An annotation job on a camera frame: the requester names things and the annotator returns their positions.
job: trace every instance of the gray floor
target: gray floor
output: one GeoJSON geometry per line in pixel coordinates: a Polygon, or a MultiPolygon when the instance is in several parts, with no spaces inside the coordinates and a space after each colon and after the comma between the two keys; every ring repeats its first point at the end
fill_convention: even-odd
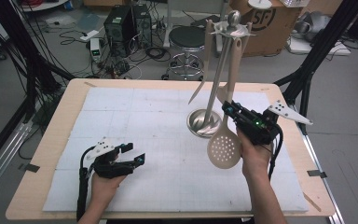
{"type": "MultiPolygon", "coordinates": [[[[68,12],[78,21],[87,13],[87,10],[68,12]]],[[[99,19],[93,26],[99,29],[102,23],[103,19],[99,19]]],[[[74,43],[61,46],[62,39],[58,34],[44,34],[53,54],[71,72],[86,68],[90,54],[85,45],[74,43]]],[[[294,55],[286,50],[275,57],[243,58],[240,82],[271,83],[296,71],[305,58],[305,55],[294,55]]],[[[213,59],[212,71],[216,64],[217,60],[213,59]]],[[[141,63],[139,67],[142,70],[141,79],[159,80],[166,71],[167,63],[147,61],[141,63]]],[[[137,77],[140,74],[134,71],[132,75],[137,77]]],[[[212,81],[213,75],[209,76],[208,80],[212,81]]],[[[227,74],[223,74],[221,80],[226,81],[227,74]]],[[[0,61],[0,131],[20,105],[23,97],[24,92],[11,61],[0,61]]],[[[312,80],[308,117],[314,121],[314,125],[308,127],[310,140],[328,175],[328,183],[342,216],[346,223],[358,223],[358,50],[352,50],[350,56],[335,56],[331,62],[324,60],[312,80]]],[[[38,132],[24,144],[21,149],[24,156],[33,155],[40,138],[38,132]]],[[[24,174],[19,167],[28,162],[16,155],[0,178],[0,223],[19,223],[19,221],[7,220],[5,212],[24,174]]],[[[320,217],[288,220],[290,223],[327,223],[325,218],[320,217]]],[[[75,223],[75,221],[23,221],[22,223],[75,223]]]]}

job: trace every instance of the wooden slotted spoon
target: wooden slotted spoon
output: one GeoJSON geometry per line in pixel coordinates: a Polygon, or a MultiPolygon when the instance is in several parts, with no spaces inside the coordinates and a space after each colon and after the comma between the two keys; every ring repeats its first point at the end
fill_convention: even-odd
{"type": "MultiPolygon", "coordinates": [[[[227,101],[232,101],[235,82],[241,62],[241,40],[235,39],[231,47],[231,58],[228,71],[227,101]]],[[[227,126],[228,115],[223,116],[217,132],[211,137],[208,143],[208,157],[213,165],[221,169],[229,169],[235,166],[241,158],[241,142],[238,136],[227,126]]]]}

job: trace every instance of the stool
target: stool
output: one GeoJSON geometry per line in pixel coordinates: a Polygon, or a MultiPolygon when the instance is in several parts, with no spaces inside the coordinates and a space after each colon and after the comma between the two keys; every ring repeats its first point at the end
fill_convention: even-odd
{"type": "Polygon", "coordinates": [[[191,52],[198,52],[204,49],[205,32],[195,26],[181,26],[172,29],[169,35],[170,45],[184,51],[172,57],[169,62],[167,74],[161,76],[162,80],[168,80],[169,71],[178,76],[192,77],[202,73],[203,61],[191,52]]]}

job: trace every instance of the chair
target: chair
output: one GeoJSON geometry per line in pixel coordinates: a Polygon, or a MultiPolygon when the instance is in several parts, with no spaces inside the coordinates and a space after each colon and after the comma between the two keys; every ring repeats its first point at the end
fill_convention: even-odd
{"type": "Polygon", "coordinates": [[[227,0],[168,0],[167,8],[167,29],[164,41],[165,48],[175,48],[181,50],[172,57],[169,62],[167,73],[161,79],[169,79],[170,71],[178,76],[187,77],[201,75],[203,72],[203,61],[201,58],[192,54],[204,49],[205,32],[202,28],[195,26],[179,26],[173,28],[172,11],[192,11],[208,14],[219,14],[221,21],[226,15],[227,0]]]}

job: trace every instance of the desk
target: desk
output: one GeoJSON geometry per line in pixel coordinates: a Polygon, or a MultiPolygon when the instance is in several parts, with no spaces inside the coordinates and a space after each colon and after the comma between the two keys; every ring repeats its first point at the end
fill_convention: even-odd
{"type": "MultiPolygon", "coordinates": [[[[43,212],[50,183],[57,162],[65,148],[67,139],[81,110],[88,90],[92,87],[195,90],[199,82],[151,81],[151,80],[99,80],[74,79],[70,82],[54,114],[48,129],[37,148],[31,164],[40,166],[37,173],[27,172],[7,209],[8,219],[65,219],[75,218],[74,212],[43,212]]],[[[205,90],[212,83],[206,82],[205,90]]],[[[284,102],[280,89],[273,84],[237,83],[236,91],[264,92],[270,103],[284,102]]],[[[286,216],[330,217],[334,206],[320,177],[309,177],[307,171],[315,170],[307,148],[296,124],[288,119],[279,119],[285,133],[285,144],[296,169],[298,180],[307,200],[306,213],[285,213],[286,216]]],[[[244,217],[250,214],[230,213],[106,213],[105,218],[192,218],[192,217],[244,217]]]]}

